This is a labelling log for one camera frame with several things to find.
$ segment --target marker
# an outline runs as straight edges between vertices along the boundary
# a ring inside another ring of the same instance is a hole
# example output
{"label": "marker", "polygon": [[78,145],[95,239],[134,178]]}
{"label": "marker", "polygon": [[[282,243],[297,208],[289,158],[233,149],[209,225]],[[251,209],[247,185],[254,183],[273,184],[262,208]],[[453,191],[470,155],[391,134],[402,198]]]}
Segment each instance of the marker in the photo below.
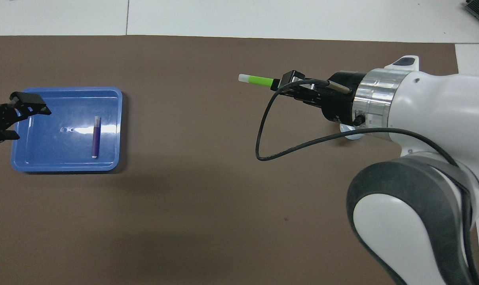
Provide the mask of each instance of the marker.
{"label": "marker", "polygon": [[272,78],[259,77],[259,76],[246,75],[246,74],[240,74],[238,76],[238,80],[241,82],[267,86],[267,87],[271,87],[273,84]]}
{"label": "marker", "polygon": [[99,155],[99,145],[101,141],[101,118],[95,116],[95,122],[93,123],[93,140],[91,143],[91,157],[97,158]]}

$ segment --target blue plastic tray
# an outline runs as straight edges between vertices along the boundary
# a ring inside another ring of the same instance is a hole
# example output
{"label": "blue plastic tray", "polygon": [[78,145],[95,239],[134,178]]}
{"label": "blue plastic tray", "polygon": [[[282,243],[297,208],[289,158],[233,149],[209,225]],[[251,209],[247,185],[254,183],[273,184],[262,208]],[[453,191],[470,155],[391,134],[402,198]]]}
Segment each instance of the blue plastic tray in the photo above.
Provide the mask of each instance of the blue plastic tray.
{"label": "blue plastic tray", "polygon": [[[122,92],[116,87],[28,88],[52,114],[15,124],[11,165],[15,170],[108,171],[120,159]],[[93,122],[102,119],[99,155],[91,157]]]}

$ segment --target gray rubber trim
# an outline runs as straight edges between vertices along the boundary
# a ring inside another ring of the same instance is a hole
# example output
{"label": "gray rubber trim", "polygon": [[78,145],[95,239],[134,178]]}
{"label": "gray rubber trim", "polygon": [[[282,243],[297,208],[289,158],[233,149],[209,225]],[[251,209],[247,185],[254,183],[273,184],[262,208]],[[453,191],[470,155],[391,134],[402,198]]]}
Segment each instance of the gray rubber trim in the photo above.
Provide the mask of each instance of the gray rubber trim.
{"label": "gray rubber trim", "polygon": [[[352,180],[347,193],[348,220],[361,243],[379,261],[357,233],[353,219],[357,202],[370,194],[397,197],[411,206],[426,227],[445,283],[473,285],[461,247],[461,211],[448,182],[437,170],[424,162],[400,158],[368,166]],[[379,262],[397,284],[406,284],[384,261]]]}

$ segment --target pen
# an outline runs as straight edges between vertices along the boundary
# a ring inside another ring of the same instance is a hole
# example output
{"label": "pen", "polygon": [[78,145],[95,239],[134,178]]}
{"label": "pen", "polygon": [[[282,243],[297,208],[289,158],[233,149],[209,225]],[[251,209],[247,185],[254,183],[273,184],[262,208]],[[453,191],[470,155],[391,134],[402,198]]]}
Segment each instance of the pen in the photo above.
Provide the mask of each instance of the pen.
{"label": "pen", "polygon": [[95,116],[95,122],[93,123],[93,140],[91,143],[91,157],[97,158],[99,155],[99,145],[101,140],[101,118]]}

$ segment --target black button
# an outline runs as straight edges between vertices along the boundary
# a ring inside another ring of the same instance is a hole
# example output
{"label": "black button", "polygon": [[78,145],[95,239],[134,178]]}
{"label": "black button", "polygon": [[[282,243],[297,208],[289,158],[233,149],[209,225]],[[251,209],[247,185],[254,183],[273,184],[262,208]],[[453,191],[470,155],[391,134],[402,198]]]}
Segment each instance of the black button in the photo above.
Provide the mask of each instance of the black button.
{"label": "black button", "polygon": [[403,57],[403,58],[400,58],[398,59],[395,63],[393,63],[393,65],[400,65],[402,67],[406,67],[408,65],[413,65],[415,62],[415,58],[413,57]]}

